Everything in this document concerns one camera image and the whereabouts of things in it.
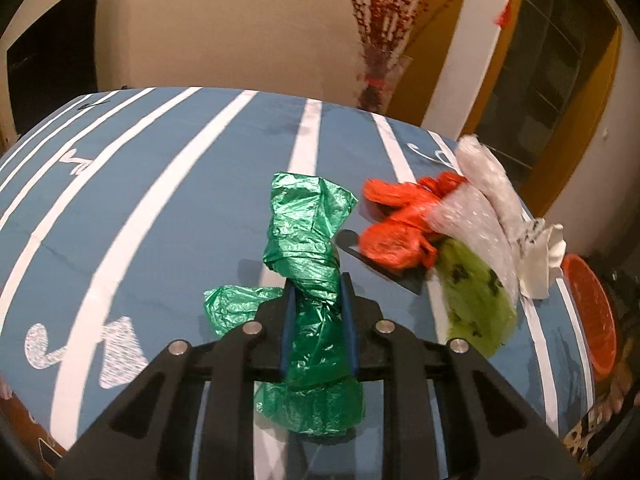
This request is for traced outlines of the person's right hand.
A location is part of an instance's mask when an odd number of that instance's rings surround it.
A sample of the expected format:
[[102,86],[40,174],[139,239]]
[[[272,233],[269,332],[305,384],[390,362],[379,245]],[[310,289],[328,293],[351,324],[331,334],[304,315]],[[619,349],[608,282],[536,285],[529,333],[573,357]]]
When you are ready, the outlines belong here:
[[620,361],[611,375],[610,388],[600,406],[600,421],[608,422],[623,407],[626,396],[634,385],[634,372],[627,361]]

